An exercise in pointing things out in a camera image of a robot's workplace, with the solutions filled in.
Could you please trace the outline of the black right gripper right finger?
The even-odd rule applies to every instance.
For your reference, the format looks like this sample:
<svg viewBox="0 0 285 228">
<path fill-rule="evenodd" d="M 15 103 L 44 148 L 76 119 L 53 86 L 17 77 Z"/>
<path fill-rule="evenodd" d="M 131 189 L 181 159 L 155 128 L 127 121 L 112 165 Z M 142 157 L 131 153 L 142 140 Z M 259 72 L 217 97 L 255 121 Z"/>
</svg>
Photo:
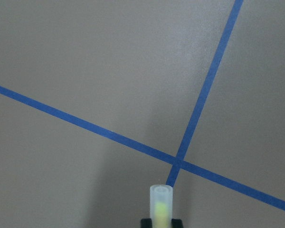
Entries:
<svg viewBox="0 0 285 228">
<path fill-rule="evenodd" d="M 171 227 L 172 228 L 183 228 L 183 222 L 181 219 L 172 219 L 171 220 Z"/>
</svg>

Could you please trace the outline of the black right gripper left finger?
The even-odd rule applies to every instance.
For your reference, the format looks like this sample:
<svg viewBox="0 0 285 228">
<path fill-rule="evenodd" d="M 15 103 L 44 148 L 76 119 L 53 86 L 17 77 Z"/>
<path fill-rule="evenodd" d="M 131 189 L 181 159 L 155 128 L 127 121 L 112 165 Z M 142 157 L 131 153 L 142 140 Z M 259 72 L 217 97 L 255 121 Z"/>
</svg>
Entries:
<svg viewBox="0 0 285 228">
<path fill-rule="evenodd" d="M 152 219 L 151 218 L 141 219 L 140 228 L 152 228 Z"/>
</svg>

